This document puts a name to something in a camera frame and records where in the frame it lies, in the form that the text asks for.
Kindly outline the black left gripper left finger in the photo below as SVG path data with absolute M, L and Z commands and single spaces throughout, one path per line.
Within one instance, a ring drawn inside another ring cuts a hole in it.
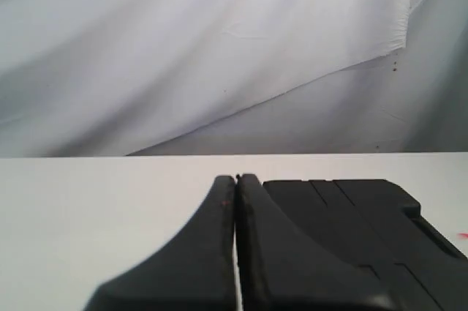
M 185 226 L 160 250 L 102 283 L 87 310 L 236 310 L 235 180 L 217 176 Z

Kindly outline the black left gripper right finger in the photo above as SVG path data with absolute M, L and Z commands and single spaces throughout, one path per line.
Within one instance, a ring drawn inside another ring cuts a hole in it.
M 244 310 L 396 310 L 376 277 L 310 239 L 253 174 L 237 178 L 235 234 Z

